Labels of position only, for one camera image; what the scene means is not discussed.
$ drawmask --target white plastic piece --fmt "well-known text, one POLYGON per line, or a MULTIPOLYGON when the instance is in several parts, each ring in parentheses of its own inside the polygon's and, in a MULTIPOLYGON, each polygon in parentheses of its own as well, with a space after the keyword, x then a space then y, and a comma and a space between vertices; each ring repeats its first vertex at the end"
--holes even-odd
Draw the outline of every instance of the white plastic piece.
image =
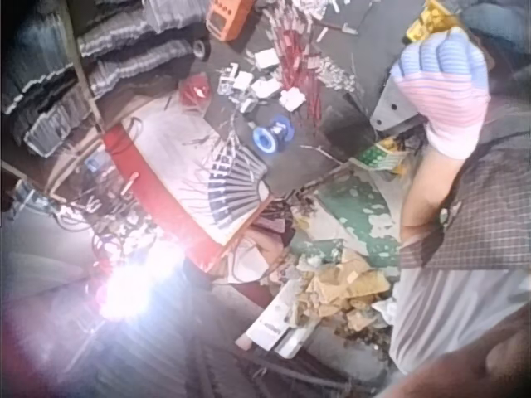
POLYGON ((285 319, 300 291, 300 280, 289 280, 260 317, 247 329, 246 336, 266 351, 273 348, 290 328, 285 319))
POLYGON ((275 78, 257 80, 251 85, 251 89, 259 99, 264 100, 278 93, 282 89, 282 84, 275 78))
POLYGON ((256 67, 258 69, 271 68, 280 64, 279 56, 274 48, 263 50, 255 54, 256 67))
POLYGON ((234 79, 236 77, 236 73, 238 73, 238 70, 240 69, 240 66, 236 62, 231 63, 231 74, 229 77, 231 79, 234 79))
POLYGON ((339 5, 338 5, 337 0, 332 0, 331 3, 332 3, 332 7, 334 7, 335 13, 339 14, 341 10, 339 10, 339 5))
POLYGON ((285 359, 291 359, 302 348, 304 342, 314 332, 320 318, 311 318, 302 328, 292 328, 276 346, 275 351, 285 359))
POLYGON ((323 40, 324 35, 326 35, 326 32, 328 32, 329 29, 327 27, 324 27, 321 33, 317 36, 316 42, 320 43, 321 40, 323 40))
POLYGON ((238 73, 238 76, 236 77, 236 80, 234 80, 234 85, 232 85, 233 89, 245 91, 247 90, 247 87, 251 84, 252 80, 254 79, 254 75, 249 72, 240 72, 238 73))
POLYGON ((247 98, 240 104, 240 112, 247 114, 255 108, 256 104, 258 104, 258 102, 255 99, 247 98))
POLYGON ((297 87, 291 87, 288 91, 282 91, 280 104, 289 112, 298 109, 306 101, 306 96, 297 87))

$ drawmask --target workbench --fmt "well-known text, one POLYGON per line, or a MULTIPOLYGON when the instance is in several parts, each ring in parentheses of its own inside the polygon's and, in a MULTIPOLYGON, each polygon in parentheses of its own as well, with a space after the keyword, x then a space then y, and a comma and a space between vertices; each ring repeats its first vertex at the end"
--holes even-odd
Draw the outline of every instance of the workbench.
MULTIPOLYGON (((227 122, 235 110, 230 100, 215 93, 219 81, 219 70, 231 62, 240 65, 240 70, 251 71, 252 65, 245 60, 246 50, 258 52, 272 47, 266 37, 267 22, 256 13, 252 13, 244 26, 241 36, 230 43, 211 40, 212 53, 205 63, 195 63, 192 71, 206 71, 212 89, 212 102, 205 114, 205 120, 223 137, 231 131, 227 122)), ((361 153, 377 140, 366 115, 359 112, 355 104, 343 97, 342 92, 325 89, 322 86, 321 103, 323 120, 316 128, 307 120, 303 105, 298 112, 289 114, 273 97, 267 105, 258 105, 248 115, 236 114, 235 130, 248 148, 252 149, 265 162, 268 173, 265 182, 275 197, 282 197, 303 185, 325 176, 339 164, 313 149, 300 145, 321 147, 340 162, 345 162, 356 153, 361 153), (259 126, 270 125, 277 114, 289 115, 295 126, 295 138, 280 153, 264 154, 258 151, 252 141, 252 129, 248 121, 259 126)))
POLYGON ((339 67, 356 75, 361 90, 353 97, 368 118, 378 103, 393 62, 406 46, 406 30, 421 14, 424 3, 424 0, 352 0, 345 4, 337 0, 340 13, 331 6, 327 8, 323 22, 340 27, 347 23, 358 30, 358 35, 328 29, 315 45, 339 67))

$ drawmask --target paper scrap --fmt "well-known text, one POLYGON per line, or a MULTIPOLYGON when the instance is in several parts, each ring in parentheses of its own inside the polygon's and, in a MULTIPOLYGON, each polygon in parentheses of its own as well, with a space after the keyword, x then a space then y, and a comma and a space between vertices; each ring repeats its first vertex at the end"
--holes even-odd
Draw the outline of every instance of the paper scrap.
POLYGON ((256 67, 258 69, 271 68, 280 64, 279 57, 274 48, 255 53, 256 67))
POLYGON ((339 5, 338 5, 337 0, 331 0, 331 3, 332 3, 332 7, 334 7, 334 11, 336 12, 336 14, 339 14, 341 10, 339 10, 339 5))
POLYGON ((336 314, 339 312, 341 308, 336 306, 336 305, 332 305, 332 304, 320 304, 318 307, 317 307, 317 314, 321 317, 321 318, 325 318, 325 317, 331 317, 332 315, 336 314))

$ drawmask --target white paper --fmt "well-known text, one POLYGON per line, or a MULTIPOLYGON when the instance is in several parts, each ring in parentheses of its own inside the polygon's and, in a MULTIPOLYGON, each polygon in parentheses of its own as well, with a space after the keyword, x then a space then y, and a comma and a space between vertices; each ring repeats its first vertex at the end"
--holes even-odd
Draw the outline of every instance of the white paper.
POLYGON ((280 64, 279 57, 276 55, 274 48, 263 50, 255 54, 256 66, 259 69, 270 68, 280 64))
POLYGON ((242 71, 238 73, 238 76, 236 77, 236 80, 234 80, 232 88, 236 90, 245 91, 247 90, 247 87, 249 87, 249 85, 251 84, 254 77, 255 76, 252 73, 242 71))
POLYGON ((282 91, 280 104, 288 111, 293 112, 306 101, 306 96, 297 87, 292 87, 288 91, 282 91))

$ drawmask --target glove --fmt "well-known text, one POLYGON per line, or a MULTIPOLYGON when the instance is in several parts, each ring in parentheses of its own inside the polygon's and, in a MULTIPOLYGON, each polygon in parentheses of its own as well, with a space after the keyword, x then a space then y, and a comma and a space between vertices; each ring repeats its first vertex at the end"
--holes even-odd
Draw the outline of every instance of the glove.
POLYGON ((465 31, 452 27, 408 46, 391 69, 402 93, 428 118, 430 145, 466 159, 480 140, 490 101, 487 65, 465 31))

